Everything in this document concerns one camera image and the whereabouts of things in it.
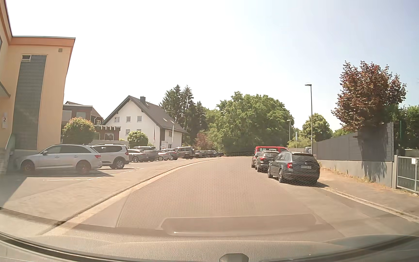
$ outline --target sidewalk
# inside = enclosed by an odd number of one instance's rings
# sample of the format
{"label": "sidewalk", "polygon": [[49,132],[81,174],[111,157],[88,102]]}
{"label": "sidewalk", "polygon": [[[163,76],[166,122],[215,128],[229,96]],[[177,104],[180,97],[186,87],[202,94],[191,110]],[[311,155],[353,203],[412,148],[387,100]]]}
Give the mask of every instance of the sidewalk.
{"label": "sidewalk", "polygon": [[366,182],[359,178],[322,168],[319,182],[327,185],[325,190],[345,193],[352,198],[381,205],[403,215],[410,215],[419,220],[419,195],[400,189],[387,188],[378,183]]}

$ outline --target asphalt road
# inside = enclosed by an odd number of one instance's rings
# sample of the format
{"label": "asphalt road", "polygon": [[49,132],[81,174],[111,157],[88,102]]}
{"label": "asphalt road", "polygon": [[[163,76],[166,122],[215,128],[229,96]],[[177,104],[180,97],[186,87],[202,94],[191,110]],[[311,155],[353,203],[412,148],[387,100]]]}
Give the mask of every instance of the asphalt road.
{"label": "asphalt road", "polygon": [[117,241],[325,241],[419,235],[419,224],[331,193],[324,183],[281,184],[250,157],[218,158],[159,176],[64,235]]}

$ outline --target house roof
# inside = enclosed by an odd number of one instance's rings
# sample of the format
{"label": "house roof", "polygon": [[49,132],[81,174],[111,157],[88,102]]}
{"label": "house roof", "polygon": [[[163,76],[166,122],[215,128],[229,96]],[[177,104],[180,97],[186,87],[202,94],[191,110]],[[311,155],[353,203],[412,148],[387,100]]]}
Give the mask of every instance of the house roof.
{"label": "house roof", "polygon": [[127,96],[122,103],[119,104],[116,109],[103,121],[103,124],[107,123],[111,118],[121,110],[121,108],[128,102],[134,102],[141,110],[144,112],[153,122],[159,126],[160,128],[172,130],[172,126],[174,126],[174,131],[187,133],[185,129],[183,129],[178,123],[176,123],[169,114],[164,111],[159,105],[152,104],[150,102],[145,102],[142,104],[139,98],[135,98],[132,96]]}
{"label": "house roof", "polygon": [[[71,101],[67,101],[66,102],[66,104],[73,104],[73,105],[83,105],[83,104],[78,104],[78,103],[74,103],[74,102],[71,102]],[[91,115],[92,116],[97,116],[97,117],[101,117],[101,118],[103,118],[102,116],[100,116],[100,114],[95,110],[95,108],[92,106],[92,112],[91,112]]]}

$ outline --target gray panel facade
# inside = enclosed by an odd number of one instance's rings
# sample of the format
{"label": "gray panel facade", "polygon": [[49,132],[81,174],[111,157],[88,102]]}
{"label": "gray panel facade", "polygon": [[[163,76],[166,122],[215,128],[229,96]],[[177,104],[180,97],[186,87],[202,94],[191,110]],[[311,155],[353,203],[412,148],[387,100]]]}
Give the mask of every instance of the gray panel facade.
{"label": "gray panel facade", "polygon": [[316,142],[313,154],[322,160],[393,161],[393,123]]}
{"label": "gray panel facade", "polygon": [[37,149],[38,118],[46,57],[32,55],[30,62],[20,62],[12,127],[12,132],[15,134],[15,149]]}

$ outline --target white suv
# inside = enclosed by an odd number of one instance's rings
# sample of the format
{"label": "white suv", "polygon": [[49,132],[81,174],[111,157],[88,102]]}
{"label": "white suv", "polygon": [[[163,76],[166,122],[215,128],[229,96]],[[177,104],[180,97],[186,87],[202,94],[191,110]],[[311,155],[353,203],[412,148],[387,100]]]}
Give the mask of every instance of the white suv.
{"label": "white suv", "polygon": [[33,172],[36,169],[76,169],[87,174],[91,169],[102,167],[101,155],[91,146],[54,145],[36,155],[27,156],[20,163],[20,170]]}
{"label": "white suv", "polygon": [[101,154],[103,166],[123,169],[126,164],[129,164],[129,152],[123,144],[97,144],[92,147]]}

